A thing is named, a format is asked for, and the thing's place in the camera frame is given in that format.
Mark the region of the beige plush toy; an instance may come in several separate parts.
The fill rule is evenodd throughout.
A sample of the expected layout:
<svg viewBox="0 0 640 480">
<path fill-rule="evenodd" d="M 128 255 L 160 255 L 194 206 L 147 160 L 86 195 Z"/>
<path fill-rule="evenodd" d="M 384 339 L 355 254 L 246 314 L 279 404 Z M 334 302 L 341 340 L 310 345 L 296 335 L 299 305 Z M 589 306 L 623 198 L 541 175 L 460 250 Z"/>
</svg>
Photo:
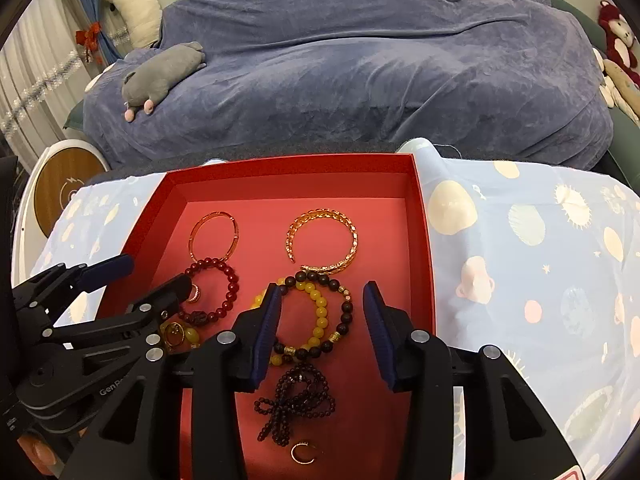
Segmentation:
<svg viewBox="0 0 640 480">
<path fill-rule="evenodd" d="M 605 58 L 597 48 L 593 48 L 594 56 L 602 72 L 603 81 L 600 91 L 609 108 L 619 108 L 637 127 L 640 127 L 640 94 L 639 87 L 614 62 Z"/>
</svg>

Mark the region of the light blue patterned tablecloth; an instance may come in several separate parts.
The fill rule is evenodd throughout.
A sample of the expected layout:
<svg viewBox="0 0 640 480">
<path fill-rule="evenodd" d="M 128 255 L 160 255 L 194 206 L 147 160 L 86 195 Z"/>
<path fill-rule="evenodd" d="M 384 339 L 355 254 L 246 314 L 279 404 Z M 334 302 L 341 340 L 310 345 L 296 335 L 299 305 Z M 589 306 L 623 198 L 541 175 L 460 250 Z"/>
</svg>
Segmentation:
<svg viewBox="0 0 640 480">
<path fill-rule="evenodd" d="M 453 347 L 499 347 L 558 425 L 584 475 L 602 476 L 639 419 L 639 199 L 602 174 L 528 162 L 416 163 L 435 326 Z M 82 188 L 34 268 L 119 254 L 167 172 Z M 90 321 L 105 290 L 66 324 Z"/>
</svg>

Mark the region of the grey plush mouse toy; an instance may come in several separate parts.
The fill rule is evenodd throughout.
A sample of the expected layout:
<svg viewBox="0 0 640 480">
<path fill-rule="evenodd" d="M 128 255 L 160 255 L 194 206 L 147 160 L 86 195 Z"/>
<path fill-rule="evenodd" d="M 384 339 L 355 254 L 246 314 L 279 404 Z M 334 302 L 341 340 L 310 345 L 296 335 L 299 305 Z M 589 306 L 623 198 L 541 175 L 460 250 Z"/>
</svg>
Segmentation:
<svg viewBox="0 0 640 480">
<path fill-rule="evenodd" d="M 205 66 L 204 48 L 196 41 L 176 44 L 139 65 L 122 81 L 126 122 L 139 110 L 151 115 L 176 84 Z"/>
</svg>

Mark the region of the thin gold bangle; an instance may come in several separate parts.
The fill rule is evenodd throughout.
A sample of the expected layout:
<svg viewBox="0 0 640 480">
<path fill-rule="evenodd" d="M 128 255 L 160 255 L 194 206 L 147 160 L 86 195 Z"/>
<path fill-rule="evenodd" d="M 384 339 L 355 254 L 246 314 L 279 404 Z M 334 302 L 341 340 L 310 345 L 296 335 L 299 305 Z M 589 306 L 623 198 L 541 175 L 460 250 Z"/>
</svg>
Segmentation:
<svg viewBox="0 0 640 480">
<path fill-rule="evenodd" d="M 240 228 L 227 211 L 204 214 L 192 226 L 188 237 L 188 254 L 193 263 L 206 258 L 228 261 L 238 247 Z"/>
</svg>

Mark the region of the dark garnet bead strand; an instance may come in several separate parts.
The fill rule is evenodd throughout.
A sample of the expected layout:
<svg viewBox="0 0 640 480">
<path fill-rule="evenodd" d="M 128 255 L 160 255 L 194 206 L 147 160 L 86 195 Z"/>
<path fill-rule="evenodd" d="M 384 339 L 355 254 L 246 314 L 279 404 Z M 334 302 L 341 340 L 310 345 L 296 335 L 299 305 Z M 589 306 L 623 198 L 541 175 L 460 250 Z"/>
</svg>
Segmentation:
<svg viewBox="0 0 640 480">
<path fill-rule="evenodd" d="M 254 411 L 266 418 L 257 441 L 270 438 L 276 445 L 287 446 L 295 419 L 326 418 L 335 409 L 336 401 L 326 376 L 311 363 L 296 364 L 281 376 L 271 398 L 254 402 Z"/>
</svg>

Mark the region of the red shallow tray box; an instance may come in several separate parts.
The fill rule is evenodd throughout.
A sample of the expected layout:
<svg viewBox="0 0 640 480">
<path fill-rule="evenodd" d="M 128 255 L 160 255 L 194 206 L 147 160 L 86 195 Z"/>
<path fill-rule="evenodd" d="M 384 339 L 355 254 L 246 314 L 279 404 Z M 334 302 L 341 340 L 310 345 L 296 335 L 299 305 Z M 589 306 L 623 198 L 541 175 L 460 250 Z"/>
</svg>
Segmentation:
<svg viewBox="0 0 640 480">
<path fill-rule="evenodd" d="M 240 240 L 228 261 L 188 254 L 192 226 L 209 212 L 236 219 Z M 307 155 L 224 162 L 171 171 L 146 203 L 125 245 L 134 273 L 108 286 L 99 316 L 182 272 L 195 288 L 174 325 L 210 314 L 209 340 L 270 284 L 282 288 L 282 313 L 267 375 L 239 394 L 246 470 L 253 479 L 391 479 L 406 429 L 409 398 L 388 390 L 378 371 L 362 310 L 375 281 L 417 326 L 435 326 L 434 286 L 418 170 L 409 155 Z M 295 419 L 287 446 L 257 441 L 271 398 L 297 350 L 328 378 L 336 401 L 326 418 Z"/>
</svg>

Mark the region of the round wooden white table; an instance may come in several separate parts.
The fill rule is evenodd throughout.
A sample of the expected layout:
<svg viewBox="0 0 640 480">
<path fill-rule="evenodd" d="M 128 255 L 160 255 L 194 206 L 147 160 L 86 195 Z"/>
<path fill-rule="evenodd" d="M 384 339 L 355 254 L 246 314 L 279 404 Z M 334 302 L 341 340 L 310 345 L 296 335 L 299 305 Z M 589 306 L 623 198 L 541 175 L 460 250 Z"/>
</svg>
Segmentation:
<svg viewBox="0 0 640 480">
<path fill-rule="evenodd" d="M 17 211 L 12 247 L 12 285 L 29 278 L 55 222 L 76 192 L 110 170 L 89 142 L 68 139 L 46 148 L 26 183 Z"/>
</svg>

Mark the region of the red monkey plush toy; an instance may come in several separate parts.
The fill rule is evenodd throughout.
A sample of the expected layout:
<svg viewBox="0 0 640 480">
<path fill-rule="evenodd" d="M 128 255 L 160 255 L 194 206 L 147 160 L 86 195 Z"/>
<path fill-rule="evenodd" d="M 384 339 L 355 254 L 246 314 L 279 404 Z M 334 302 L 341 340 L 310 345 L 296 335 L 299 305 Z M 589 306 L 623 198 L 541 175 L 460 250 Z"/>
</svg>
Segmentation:
<svg viewBox="0 0 640 480">
<path fill-rule="evenodd" d="M 632 52 L 636 36 L 631 27 L 620 14 L 620 9 L 608 0 L 600 1 L 598 24 L 605 32 L 605 54 L 609 60 L 616 63 L 627 74 L 631 81 L 638 86 L 638 60 Z"/>
</svg>

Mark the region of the white plush sheep toy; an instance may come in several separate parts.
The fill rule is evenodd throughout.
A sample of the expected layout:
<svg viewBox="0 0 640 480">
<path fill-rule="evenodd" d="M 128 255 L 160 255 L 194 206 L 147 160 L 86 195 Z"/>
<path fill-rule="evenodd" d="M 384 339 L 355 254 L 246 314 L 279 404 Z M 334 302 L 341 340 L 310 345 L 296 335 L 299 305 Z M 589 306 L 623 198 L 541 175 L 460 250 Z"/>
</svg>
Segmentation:
<svg viewBox="0 0 640 480">
<path fill-rule="evenodd" d="M 105 0 L 124 21 L 130 44 L 142 49 L 160 40 L 163 8 L 158 0 Z"/>
</svg>

